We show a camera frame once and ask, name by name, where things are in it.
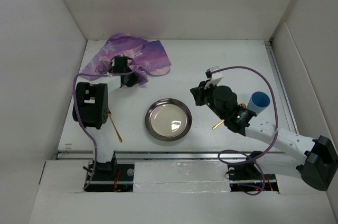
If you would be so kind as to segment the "purple Elsa cloth placemat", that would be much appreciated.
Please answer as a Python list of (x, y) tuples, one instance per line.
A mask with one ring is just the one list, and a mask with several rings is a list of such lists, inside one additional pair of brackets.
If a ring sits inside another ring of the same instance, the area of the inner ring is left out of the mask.
[(148, 82), (147, 76), (163, 76), (170, 72), (171, 62), (159, 40), (148, 41), (127, 34), (111, 36), (100, 51), (84, 67), (85, 79), (98, 79), (108, 72), (116, 56), (129, 57), (128, 65), (140, 77), (139, 84)]

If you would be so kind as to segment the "steel plate with cream centre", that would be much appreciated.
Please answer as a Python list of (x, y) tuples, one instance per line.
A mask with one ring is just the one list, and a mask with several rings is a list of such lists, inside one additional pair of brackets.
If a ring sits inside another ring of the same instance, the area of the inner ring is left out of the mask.
[(164, 142), (178, 141), (191, 129), (192, 115), (186, 104), (173, 98), (154, 102), (145, 115), (147, 131)]

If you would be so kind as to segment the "gold fork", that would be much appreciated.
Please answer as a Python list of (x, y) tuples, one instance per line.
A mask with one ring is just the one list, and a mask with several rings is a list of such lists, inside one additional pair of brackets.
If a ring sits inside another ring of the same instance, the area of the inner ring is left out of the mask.
[(122, 139), (122, 137), (121, 137), (119, 131), (117, 130), (117, 127), (116, 127), (116, 125), (115, 125), (115, 123), (114, 123), (114, 121), (113, 121), (113, 119), (112, 119), (112, 114), (111, 114), (111, 111), (110, 111), (110, 110), (108, 110), (108, 117), (109, 117), (109, 119), (110, 119), (110, 121), (111, 121), (111, 123), (112, 123), (112, 125), (113, 125), (113, 127), (114, 127), (114, 130), (115, 130), (115, 132), (116, 132), (116, 135), (117, 135), (117, 138), (118, 138), (119, 142), (122, 143), (122, 142), (123, 142), (123, 139)]

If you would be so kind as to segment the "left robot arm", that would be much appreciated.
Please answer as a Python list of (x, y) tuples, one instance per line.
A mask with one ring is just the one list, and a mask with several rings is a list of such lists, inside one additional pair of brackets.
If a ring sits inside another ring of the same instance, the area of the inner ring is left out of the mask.
[(132, 87), (139, 82), (135, 61), (122, 55), (112, 58), (103, 73), (81, 72), (74, 77), (72, 117), (94, 146), (92, 164), (84, 167), (90, 175), (89, 181), (99, 178), (112, 180), (118, 175), (110, 136), (102, 128), (111, 115), (108, 91)]

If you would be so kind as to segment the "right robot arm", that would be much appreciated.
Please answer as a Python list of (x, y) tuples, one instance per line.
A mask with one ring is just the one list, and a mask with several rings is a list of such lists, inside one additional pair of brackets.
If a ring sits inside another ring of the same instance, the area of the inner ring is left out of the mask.
[(337, 172), (337, 152), (329, 138), (305, 137), (259, 120), (256, 113), (237, 103), (237, 95), (227, 86), (202, 81), (190, 92), (196, 106), (208, 106), (227, 129), (284, 152), (298, 161), (295, 169), (307, 185), (319, 191), (328, 190)]

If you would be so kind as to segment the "gold spoon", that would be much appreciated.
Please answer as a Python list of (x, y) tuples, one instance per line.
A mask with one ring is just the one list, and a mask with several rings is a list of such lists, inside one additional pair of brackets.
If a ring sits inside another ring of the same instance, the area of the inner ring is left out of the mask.
[[(247, 108), (247, 105), (246, 105), (246, 104), (243, 104), (243, 103), (241, 103), (239, 106), (242, 107), (242, 108)], [(219, 123), (217, 123), (216, 125), (214, 125), (214, 126), (212, 127), (212, 129), (216, 129), (217, 127), (219, 127), (220, 125), (222, 125), (222, 124), (224, 123), (224, 121), (225, 121), (224, 119), (221, 120)]]

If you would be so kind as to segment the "blue plastic cup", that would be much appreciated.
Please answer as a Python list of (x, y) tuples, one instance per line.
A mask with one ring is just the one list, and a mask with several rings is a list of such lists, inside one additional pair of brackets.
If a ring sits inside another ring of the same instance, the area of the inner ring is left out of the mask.
[(254, 92), (247, 104), (247, 109), (259, 115), (270, 105), (269, 96), (261, 91)]

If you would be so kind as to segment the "white foam block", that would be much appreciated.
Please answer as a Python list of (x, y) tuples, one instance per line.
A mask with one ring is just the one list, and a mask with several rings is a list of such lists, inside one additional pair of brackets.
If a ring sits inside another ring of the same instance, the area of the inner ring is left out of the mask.
[(216, 161), (136, 162), (133, 191), (136, 193), (230, 192), (224, 177), (227, 167)]

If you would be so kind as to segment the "aluminium right side rail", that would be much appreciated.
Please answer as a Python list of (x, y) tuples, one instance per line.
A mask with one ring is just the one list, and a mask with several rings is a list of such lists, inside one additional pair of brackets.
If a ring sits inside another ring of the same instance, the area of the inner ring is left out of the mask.
[(272, 45), (271, 45), (270, 42), (264, 42), (264, 44), (265, 44), (265, 47), (266, 47), (267, 55), (269, 57), (271, 69), (273, 71), (273, 75), (274, 75), (275, 82), (276, 82), (276, 85), (277, 85), (277, 89), (278, 89), (278, 92), (279, 92), (279, 96), (280, 96), (280, 99), (281, 99), (281, 105), (283, 107), (283, 111), (284, 111), (284, 114), (285, 114), (285, 117), (286, 117), (286, 120), (287, 120), (288, 128), (289, 128), (290, 131), (298, 134), (299, 130), (298, 130), (298, 127), (297, 127), (297, 124), (296, 124), (296, 120), (295, 120), (295, 117), (294, 117), (294, 114), (293, 114), (293, 111), (292, 111), (292, 108), (291, 108), (291, 105), (290, 105), (290, 101), (289, 101), (288, 96), (287, 96), (287, 92), (286, 92), (286, 89), (285, 89), (285, 86), (284, 86), (278, 65), (277, 65), (277, 61), (276, 61), (276, 58), (275, 58), (275, 55), (274, 55)]

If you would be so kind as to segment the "aluminium rail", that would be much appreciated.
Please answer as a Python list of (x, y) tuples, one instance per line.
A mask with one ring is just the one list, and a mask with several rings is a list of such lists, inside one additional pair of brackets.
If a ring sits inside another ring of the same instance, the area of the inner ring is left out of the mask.
[[(91, 151), (59, 151), (56, 160), (89, 160), (94, 157)], [(218, 152), (126, 152), (115, 151), (118, 160), (213, 160)]]
[(264, 42), (264, 44), (265, 44), (265, 47), (266, 47), (267, 55), (269, 57), (271, 69), (273, 71), (273, 75), (274, 75), (275, 82), (276, 82), (276, 85), (277, 85), (277, 89), (278, 89), (278, 92), (279, 92), (279, 96), (280, 96), (280, 99), (281, 99), (281, 105), (283, 107), (283, 111), (284, 111), (284, 114), (285, 114), (285, 117), (286, 117), (286, 120), (287, 120), (288, 128), (289, 128), (290, 131), (298, 134), (299, 130), (298, 130), (298, 127), (297, 127), (297, 124), (296, 124), (296, 120), (295, 120), (295, 117), (294, 117), (294, 114), (293, 114), (293, 111), (292, 111), (292, 108), (291, 108), (291, 105), (290, 105), (290, 101), (289, 101), (288, 96), (287, 96), (287, 92), (286, 92), (286, 89), (285, 89), (285, 86), (284, 86), (278, 65), (277, 65), (277, 61), (276, 61), (276, 58), (275, 58), (275, 55), (274, 55), (272, 45), (271, 45), (270, 42)]

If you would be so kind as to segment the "aluminium front rail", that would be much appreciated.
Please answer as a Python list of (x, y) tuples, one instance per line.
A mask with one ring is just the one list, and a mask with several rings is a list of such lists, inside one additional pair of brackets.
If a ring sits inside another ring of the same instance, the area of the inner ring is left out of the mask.
[[(59, 151), (56, 160), (89, 160), (94, 157), (91, 151)], [(115, 151), (118, 160), (213, 160), (218, 152), (126, 152)]]

